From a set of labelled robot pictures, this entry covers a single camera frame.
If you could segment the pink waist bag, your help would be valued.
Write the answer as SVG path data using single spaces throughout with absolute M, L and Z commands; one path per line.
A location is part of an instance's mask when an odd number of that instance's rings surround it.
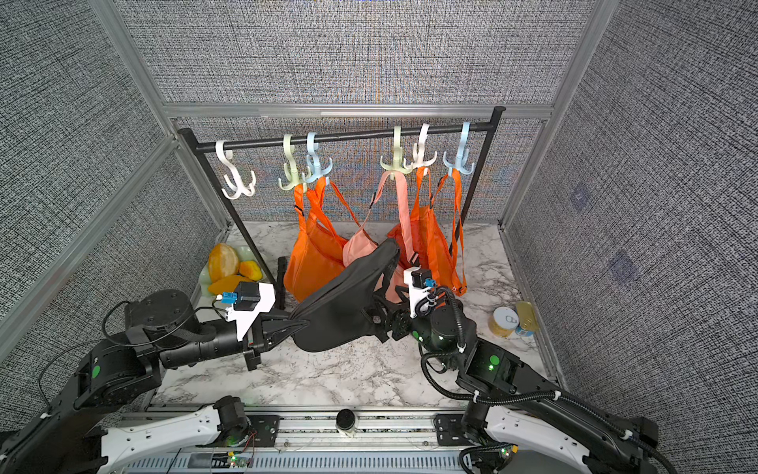
M 359 258 L 370 255 L 378 248 L 378 244 L 365 232 L 365 225 L 371 217 L 371 209 L 380 201 L 384 186 L 388 179 L 393 178 L 396 186 L 396 196 L 398 205 L 398 217 L 401 227 L 402 243 L 400 245 L 402 250 L 406 251 L 407 257 L 416 256 L 413 243 L 413 231 L 412 221 L 409 211 L 409 198 L 408 198 L 408 183 L 406 176 L 398 172 L 385 171 L 382 174 L 378 188 L 373 196 L 373 199 L 369 205 L 369 211 L 357 230 L 357 233 L 347 241 L 345 247 L 343 247 L 343 264 L 348 268 L 353 262 Z

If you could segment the black waist bag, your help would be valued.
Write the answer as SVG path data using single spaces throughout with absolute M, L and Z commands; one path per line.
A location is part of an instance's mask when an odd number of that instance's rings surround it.
M 400 254 L 399 245 L 386 240 L 298 304 L 290 318 L 308 325 L 293 336 L 295 345 L 321 353 L 368 336 L 387 342 L 396 305 L 386 293 Z

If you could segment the dark orange waist bag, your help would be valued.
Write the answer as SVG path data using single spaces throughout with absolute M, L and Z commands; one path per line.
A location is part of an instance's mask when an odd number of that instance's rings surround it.
M 432 177 L 426 168 L 416 171 L 417 194 L 409 218 L 402 217 L 388 234 L 401 248 L 401 266 L 439 270 L 439 245 L 443 242 L 433 209 Z

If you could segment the orange bag bottom pile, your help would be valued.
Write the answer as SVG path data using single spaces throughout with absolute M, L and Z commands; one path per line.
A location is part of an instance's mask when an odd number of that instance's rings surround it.
M 316 219 L 310 214 L 311 205 L 307 197 L 309 190 L 294 190 L 294 209 L 299 231 L 284 276 L 286 290 L 298 302 L 304 302 L 345 270 L 343 262 L 340 264 L 317 247 L 316 237 L 323 237 L 323 234 Z

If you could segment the bright orange waist bag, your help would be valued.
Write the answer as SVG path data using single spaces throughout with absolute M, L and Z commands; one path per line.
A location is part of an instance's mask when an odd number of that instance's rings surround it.
M 451 178 L 454 183 L 453 220 L 451 239 L 448 240 L 443 234 L 435 214 L 437 197 L 442 192 L 446 181 Z M 465 270 L 458 272 L 458 263 L 463 264 L 465 241 L 462 217 L 462 175 L 454 171 L 451 176 L 444 175 L 440 178 L 436 191 L 430 198 L 428 211 L 424 218 L 426 226 L 426 254 L 428 255 L 428 268 L 432 271 L 432 277 L 439 286 L 447 286 L 456 296 L 463 296 L 468 289 Z

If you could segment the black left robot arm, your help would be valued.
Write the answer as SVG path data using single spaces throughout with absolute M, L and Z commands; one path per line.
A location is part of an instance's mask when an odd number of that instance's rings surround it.
M 235 320 L 201 322 L 179 290 L 161 290 L 141 301 L 123 301 L 126 329 L 106 333 L 82 357 L 47 408 L 4 440 L 4 473 L 114 473 L 148 450 L 167 450 L 173 428 L 148 434 L 100 428 L 111 413 L 158 388 L 163 373 L 237 354 L 255 369 L 261 355 L 308 327 L 308 322 L 269 309 L 240 333 Z

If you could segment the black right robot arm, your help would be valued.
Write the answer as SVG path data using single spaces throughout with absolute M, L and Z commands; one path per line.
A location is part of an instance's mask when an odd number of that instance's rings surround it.
M 657 424 L 596 408 L 480 338 L 447 288 L 414 296 L 402 288 L 393 299 L 377 290 L 373 299 L 394 339 L 417 341 L 432 388 L 465 403 L 456 431 L 465 444 L 459 454 L 465 472 L 498 472 L 517 450 L 536 451 L 580 473 L 675 472 L 657 449 Z

